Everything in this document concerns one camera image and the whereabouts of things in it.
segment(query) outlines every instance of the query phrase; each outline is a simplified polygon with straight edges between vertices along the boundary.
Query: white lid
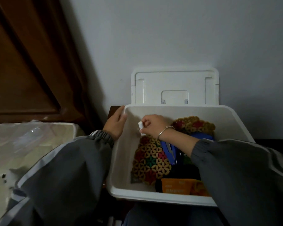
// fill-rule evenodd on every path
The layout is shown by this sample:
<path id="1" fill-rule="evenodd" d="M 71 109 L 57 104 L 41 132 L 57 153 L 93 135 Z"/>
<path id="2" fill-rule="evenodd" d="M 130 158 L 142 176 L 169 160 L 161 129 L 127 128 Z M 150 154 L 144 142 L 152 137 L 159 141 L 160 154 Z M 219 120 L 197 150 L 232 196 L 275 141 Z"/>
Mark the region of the white lid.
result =
<path id="1" fill-rule="evenodd" d="M 218 105 L 219 72 L 215 68 L 136 70 L 131 75 L 131 104 Z"/>

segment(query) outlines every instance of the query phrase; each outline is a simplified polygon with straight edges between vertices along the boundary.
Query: orange package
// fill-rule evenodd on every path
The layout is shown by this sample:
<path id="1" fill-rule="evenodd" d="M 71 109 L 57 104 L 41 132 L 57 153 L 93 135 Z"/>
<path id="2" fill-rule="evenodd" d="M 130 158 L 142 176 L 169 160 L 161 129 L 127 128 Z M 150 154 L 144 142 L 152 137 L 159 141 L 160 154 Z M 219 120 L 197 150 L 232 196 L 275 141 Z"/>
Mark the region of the orange package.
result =
<path id="1" fill-rule="evenodd" d="M 163 193 L 210 196 L 203 182 L 196 179 L 162 178 L 161 183 Z"/>

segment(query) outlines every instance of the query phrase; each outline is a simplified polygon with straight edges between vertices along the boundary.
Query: blue object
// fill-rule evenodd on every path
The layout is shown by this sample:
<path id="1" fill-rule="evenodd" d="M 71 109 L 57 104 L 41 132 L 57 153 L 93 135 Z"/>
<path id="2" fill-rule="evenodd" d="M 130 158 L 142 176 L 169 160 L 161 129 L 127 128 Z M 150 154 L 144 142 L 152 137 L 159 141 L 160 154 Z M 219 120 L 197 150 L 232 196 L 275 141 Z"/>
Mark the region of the blue object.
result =
<path id="1" fill-rule="evenodd" d="M 215 140 L 214 137 L 208 134 L 202 133 L 202 132 L 193 132 L 190 134 L 190 136 L 198 138 L 198 139 Z M 165 141 L 161 141 L 161 146 L 171 165 L 177 164 L 178 160 L 180 162 L 182 161 L 182 159 L 178 158 L 181 155 L 181 153 L 179 155 L 177 153 L 181 151 L 177 147 L 175 147 L 172 144 L 166 143 Z"/>

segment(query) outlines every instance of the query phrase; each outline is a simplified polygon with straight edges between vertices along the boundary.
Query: wooden door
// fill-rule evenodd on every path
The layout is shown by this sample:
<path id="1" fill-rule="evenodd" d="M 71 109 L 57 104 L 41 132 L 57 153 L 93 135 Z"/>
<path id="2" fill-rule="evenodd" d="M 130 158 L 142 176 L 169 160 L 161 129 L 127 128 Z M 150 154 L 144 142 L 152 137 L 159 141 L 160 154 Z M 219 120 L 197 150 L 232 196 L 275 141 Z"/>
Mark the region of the wooden door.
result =
<path id="1" fill-rule="evenodd" d="M 0 123 L 101 128 L 58 0 L 0 0 Z"/>

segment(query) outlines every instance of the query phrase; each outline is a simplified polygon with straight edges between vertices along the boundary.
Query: jacket sleeve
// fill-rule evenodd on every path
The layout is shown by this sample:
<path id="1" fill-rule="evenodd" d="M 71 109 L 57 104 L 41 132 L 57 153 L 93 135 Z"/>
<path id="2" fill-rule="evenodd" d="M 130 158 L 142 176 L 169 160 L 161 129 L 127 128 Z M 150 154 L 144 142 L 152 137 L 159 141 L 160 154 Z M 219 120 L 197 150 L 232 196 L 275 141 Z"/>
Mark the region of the jacket sleeve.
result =
<path id="1" fill-rule="evenodd" d="M 17 189 L 27 198 L 11 222 L 27 221 L 28 205 L 44 225 L 77 225 L 86 217 L 90 219 L 109 171 L 111 154 L 108 143 L 92 136 L 77 137 L 49 152 L 18 181 Z"/>
<path id="2" fill-rule="evenodd" d="M 260 145 L 200 140 L 191 155 L 231 226 L 283 223 L 283 155 Z"/>

